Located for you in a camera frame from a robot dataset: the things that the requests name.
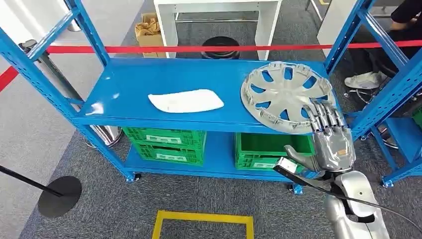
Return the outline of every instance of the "wheel hub cover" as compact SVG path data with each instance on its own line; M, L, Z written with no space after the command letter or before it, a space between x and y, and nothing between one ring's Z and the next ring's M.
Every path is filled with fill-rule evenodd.
M312 132L303 105L315 108L310 98L336 105L332 86L309 66L272 62L253 70L245 79L240 97L246 109L265 126L276 131Z

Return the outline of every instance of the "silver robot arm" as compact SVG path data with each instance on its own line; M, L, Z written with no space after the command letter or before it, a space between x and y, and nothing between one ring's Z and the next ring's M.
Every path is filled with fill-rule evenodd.
M309 170L324 171L329 179L325 177L316 180L295 176L282 168L282 161L286 159L280 159L274 170L293 181L303 182L304 185L315 186L312 184L314 182L317 185L329 185L330 191L336 194L378 204L366 176L352 170L356 155L350 128L345 124L342 114L327 101L319 103L312 100L312 105L305 105L304 109L314 131L316 154L303 156L290 145L286 145L287 154ZM332 195L327 195L324 207L336 239L390 238L379 208L342 200Z

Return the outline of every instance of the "white desk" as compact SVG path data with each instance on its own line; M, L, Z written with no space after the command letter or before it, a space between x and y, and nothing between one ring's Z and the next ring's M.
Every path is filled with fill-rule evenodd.
M177 12L227 12L259 11L255 33L255 44L269 46L282 0L154 0L155 10L161 26L164 46L177 46L175 22ZM258 51L259 60L267 60L269 51ZM166 52L167 58L176 57L175 52Z

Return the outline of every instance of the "black round base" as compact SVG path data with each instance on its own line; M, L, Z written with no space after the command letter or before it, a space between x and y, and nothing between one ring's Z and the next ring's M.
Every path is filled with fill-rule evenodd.
M202 46L239 46L239 43L233 38L227 36L215 36L206 40ZM225 52L201 52L204 59L239 59L239 51L225 51Z
M58 178L47 187L63 194L62 197L57 197L45 191L41 193L38 210L41 215L48 218L60 217L70 211L82 193L81 182L72 176Z

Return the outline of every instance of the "stacked crate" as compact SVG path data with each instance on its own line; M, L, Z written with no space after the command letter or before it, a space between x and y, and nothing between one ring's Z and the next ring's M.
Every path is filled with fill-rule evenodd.
M123 131L143 159L204 163L205 131L123 127Z
M419 125L420 128L422 128L422 108L418 108L413 112L412 115L413 120L416 122L417 125Z
M284 149L287 144L303 155L315 153L312 139L307 135L236 133L235 166L242 170L273 170L281 156L287 157ZM298 165L296 172L303 169Z

